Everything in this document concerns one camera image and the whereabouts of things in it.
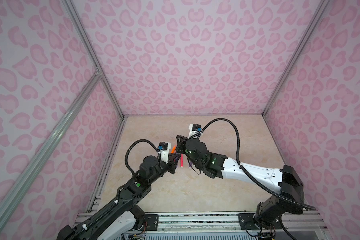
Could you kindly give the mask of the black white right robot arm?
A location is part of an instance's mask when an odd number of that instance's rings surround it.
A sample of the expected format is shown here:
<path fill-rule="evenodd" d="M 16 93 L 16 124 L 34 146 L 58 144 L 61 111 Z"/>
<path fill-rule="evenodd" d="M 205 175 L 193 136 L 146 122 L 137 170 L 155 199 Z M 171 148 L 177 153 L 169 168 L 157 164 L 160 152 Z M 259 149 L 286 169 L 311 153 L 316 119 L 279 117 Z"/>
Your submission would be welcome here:
<path fill-rule="evenodd" d="M 211 179 L 232 179 L 252 183 L 271 194 L 259 203 L 253 221 L 269 226 L 284 213 L 301 215 L 304 212 L 304 186 L 296 171 L 285 165 L 282 169 L 263 168 L 239 163 L 225 155 L 210 152 L 198 138 L 177 136 L 177 153 Z"/>

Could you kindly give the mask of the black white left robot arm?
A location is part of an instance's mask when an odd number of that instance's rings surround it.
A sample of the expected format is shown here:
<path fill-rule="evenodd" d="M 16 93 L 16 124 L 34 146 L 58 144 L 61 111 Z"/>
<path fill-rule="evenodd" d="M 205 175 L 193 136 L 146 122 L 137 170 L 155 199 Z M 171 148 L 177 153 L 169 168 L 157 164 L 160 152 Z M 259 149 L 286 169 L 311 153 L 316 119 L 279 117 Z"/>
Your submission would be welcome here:
<path fill-rule="evenodd" d="M 138 218 L 144 215 L 136 205 L 152 190 L 152 184 L 165 173 L 174 174 L 180 154 L 169 154 L 168 162 L 158 157 L 147 156 L 140 165 L 140 170 L 117 189 L 117 195 L 103 208 L 87 220 L 72 228 L 63 227 L 58 233 L 58 240 L 96 240 L 115 223 L 122 214 L 136 213 Z"/>

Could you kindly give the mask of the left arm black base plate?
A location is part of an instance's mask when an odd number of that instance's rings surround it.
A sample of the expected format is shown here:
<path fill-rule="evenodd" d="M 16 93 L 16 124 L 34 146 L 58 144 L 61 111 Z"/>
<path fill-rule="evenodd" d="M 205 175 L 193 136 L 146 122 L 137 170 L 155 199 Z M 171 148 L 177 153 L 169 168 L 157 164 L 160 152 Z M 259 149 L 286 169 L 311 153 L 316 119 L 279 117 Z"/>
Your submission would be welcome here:
<path fill-rule="evenodd" d="M 142 232 L 145 231 L 157 231 L 159 224 L 159 215 L 156 214 L 145 214 L 137 217 L 133 231 Z"/>

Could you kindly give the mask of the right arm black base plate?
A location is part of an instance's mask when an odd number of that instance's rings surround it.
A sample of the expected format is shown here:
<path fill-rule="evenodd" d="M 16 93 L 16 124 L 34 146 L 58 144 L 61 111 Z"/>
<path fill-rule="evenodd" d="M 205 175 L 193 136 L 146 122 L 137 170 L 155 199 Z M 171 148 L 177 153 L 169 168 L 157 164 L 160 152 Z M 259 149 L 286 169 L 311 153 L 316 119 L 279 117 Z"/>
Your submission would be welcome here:
<path fill-rule="evenodd" d="M 256 222 L 254 219 L 254 213 L 239 213 L 238 221 L 240 224 L 241 230 L 247 231 L 260 231 L 262 230 L 281 230 L 282 227 L 280 225 L 279 220 L 274 220 L 270 224 Z"/>

